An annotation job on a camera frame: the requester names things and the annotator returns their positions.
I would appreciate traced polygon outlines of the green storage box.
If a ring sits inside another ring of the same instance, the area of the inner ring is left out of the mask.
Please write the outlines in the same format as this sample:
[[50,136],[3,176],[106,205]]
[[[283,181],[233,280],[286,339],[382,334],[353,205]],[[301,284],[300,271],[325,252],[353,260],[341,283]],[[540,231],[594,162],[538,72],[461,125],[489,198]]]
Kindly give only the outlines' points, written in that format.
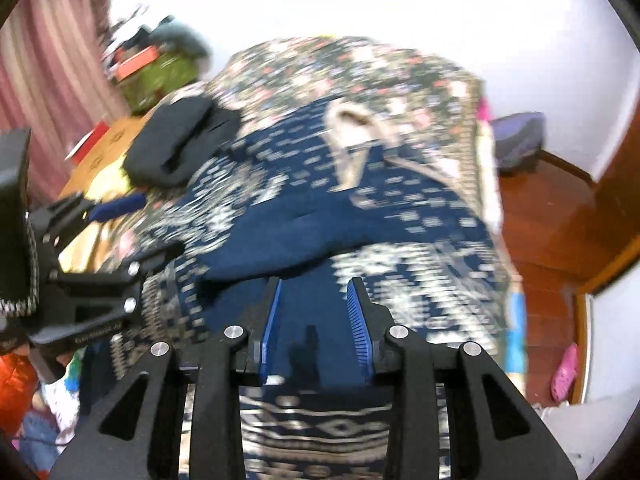
[[142,115],[170,92],[198,79],[198,66],[180,53],[163,53],[153,62],[119,81],[116,87],[130,112]]

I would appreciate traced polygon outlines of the striped pink curtain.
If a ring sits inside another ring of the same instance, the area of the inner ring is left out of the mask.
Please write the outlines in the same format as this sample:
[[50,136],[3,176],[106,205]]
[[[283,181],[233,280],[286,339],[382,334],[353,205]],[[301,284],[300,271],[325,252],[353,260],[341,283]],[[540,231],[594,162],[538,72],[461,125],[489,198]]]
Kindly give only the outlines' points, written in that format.
[[68,152],[97,122],[129,108],[102,54],[111,0],[20,0],[1,27],[1,128],[29,128],[28,196],[54,200],[70,178]]

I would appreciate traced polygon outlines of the navy patterned garment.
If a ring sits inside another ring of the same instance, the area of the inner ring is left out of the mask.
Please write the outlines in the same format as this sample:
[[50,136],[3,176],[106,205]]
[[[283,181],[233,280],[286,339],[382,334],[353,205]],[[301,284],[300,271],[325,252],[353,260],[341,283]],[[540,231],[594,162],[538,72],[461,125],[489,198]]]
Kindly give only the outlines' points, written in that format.
[[204,341],[274,276],[277,383],[240,394],[252,479],[382,476],[390,394],[369,387],[358,363],[346,304],[353,278],[427,340],[474,340],[500,356],[508,277],[491,230],[407,143],[371,116],[358,128],[350,118],[337,100],[299,107],[119,225],[110,266],[173,240],[184,252],[152,286],[153,327],[87,350],[81,414],[154,341]]

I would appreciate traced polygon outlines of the black folded garment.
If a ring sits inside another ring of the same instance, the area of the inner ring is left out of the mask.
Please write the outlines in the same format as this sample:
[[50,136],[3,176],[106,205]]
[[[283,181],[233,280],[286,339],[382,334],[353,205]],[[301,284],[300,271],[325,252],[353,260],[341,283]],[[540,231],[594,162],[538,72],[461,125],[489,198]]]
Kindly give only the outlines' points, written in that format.
[[160,106],[127,152],[122,169],[136,188],[180,188],[242,126],[242,114],[207,96]]

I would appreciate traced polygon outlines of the orange box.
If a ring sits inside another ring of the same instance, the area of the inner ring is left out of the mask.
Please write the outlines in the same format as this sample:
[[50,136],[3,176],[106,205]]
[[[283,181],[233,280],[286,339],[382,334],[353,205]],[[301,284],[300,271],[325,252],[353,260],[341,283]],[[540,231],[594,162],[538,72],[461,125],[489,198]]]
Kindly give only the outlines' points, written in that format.
[[118,61],[112,68],[112,75],[117,81],[122,81],[134,73],[137,73],[138,70],[142,70],[143,67],[154,62],[159,57],[160,51],[157,47],[147,47],[126,58],[126,60]]

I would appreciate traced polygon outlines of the grey cloth bundle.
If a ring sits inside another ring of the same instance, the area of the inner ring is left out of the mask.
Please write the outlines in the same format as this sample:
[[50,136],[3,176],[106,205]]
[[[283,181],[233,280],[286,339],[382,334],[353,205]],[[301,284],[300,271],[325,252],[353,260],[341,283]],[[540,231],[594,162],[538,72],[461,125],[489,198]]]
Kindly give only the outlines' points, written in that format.
[[150,39],[162,51],[180,52],[189,58],[209,58],[212,55],[201,35],[176,20],[161,21],[150,32]]

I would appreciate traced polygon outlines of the wooden door frame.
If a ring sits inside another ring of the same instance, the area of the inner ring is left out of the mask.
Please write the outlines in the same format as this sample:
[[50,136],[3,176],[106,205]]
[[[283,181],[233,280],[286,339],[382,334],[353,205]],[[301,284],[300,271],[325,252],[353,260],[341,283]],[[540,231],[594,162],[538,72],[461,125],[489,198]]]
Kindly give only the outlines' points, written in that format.
[[[639,183],[638,174],[634,179],[634,170],[639,169],[638,161],[639,109],[636,108],[624,140],[616,150],[604,176],[594,188],[594,198],[603,205],[615,207],[623,218],[629,220],[637,229],[639,227],[639,206],[632,203],[631,192],[632,185]],[[578,347],[578,374],[570,397],[571,404],[582,403],[587,396],[593,347],[591,297],[611,285],[638,260],[639,231],[634,231],[634,236],[629,242],[593,278],[590,278],[576,290],[574,318]]]

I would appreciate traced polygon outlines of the pink slipper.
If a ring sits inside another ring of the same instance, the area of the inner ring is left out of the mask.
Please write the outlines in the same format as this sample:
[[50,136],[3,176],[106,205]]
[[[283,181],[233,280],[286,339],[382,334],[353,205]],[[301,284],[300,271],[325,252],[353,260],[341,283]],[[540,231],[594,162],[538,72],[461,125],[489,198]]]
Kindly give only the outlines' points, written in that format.
[[550,394],[556,403],[567,400],[570,389],[578,374],[578,345],[571,344],[566,348],[561,362],[550,382]]

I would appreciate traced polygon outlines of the purple grey backpack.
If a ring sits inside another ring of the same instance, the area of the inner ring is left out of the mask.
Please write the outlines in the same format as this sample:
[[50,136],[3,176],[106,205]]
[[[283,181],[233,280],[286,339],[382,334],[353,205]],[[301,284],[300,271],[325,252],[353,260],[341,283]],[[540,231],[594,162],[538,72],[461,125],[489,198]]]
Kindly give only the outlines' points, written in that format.
[[490,122],[500,174],[533,172],[544,148],[546,118],[541,112],[518,113]]

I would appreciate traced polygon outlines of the floral dark green bedspread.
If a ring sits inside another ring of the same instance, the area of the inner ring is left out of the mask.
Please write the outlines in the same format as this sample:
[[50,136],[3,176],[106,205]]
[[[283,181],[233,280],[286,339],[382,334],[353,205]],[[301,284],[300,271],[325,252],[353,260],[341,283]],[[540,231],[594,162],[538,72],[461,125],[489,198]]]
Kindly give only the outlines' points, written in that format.
[[363,37],[275,39],[235,53],[211,80],[174,96],[209,96],[242,110],[247,132],[297,107],[342,98],[367,107],[454,178],[477,168],[482,82],[454,62]]

